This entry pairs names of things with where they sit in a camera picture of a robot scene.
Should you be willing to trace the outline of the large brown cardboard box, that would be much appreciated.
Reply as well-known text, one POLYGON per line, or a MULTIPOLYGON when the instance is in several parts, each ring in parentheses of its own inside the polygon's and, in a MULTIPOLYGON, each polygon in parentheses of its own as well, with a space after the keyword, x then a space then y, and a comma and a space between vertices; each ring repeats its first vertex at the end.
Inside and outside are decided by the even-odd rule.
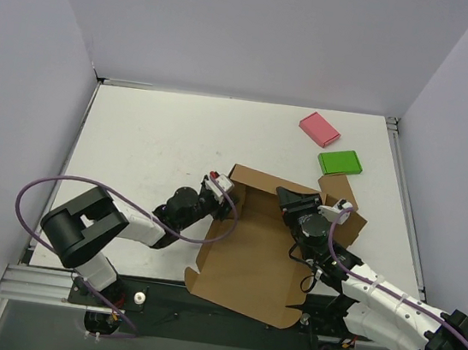
POLYGON ((190 294, 262 323, 287 329, 299 321, 307 266, 290 252, 294 240, 282 220, 277 187, 297 193, 311 188, 241 164, 229 174, 239 197, 239 219, 214 221, 184 280, 190 294))

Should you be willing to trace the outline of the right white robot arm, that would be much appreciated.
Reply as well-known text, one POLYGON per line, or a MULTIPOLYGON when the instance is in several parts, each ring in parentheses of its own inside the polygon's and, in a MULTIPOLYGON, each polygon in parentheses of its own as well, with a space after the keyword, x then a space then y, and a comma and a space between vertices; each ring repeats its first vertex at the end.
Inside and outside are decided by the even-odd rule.
POLYGON ((348 221, 353 207, 344 199, 324 206, 317 193, 297 193, 277 187, 283 222, 299 252, 297 262, 338 296, 327 307, 351 334, 379 343, 388 350, 468 350, 468 316, 448 313, 386 281, 367 263, 338 242, 337 227, 348 221))

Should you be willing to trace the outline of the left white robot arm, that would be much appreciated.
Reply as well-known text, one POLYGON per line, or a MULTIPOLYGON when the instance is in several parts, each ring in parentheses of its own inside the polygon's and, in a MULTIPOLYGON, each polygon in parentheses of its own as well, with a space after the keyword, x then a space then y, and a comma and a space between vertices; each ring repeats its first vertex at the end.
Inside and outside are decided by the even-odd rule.
POLYGON ((115 268, 102 254, 114 238, 163 249, 207 216, 228 218, 239 201, 235 194, 226 199, 206 186, 198 192, 183 187, 150 215, 141 216, 120 207, 107 189, 97 186, 47 213, 41 226, 62 265, 89 282, 96 303, 109 306, 123 290, 115 268))

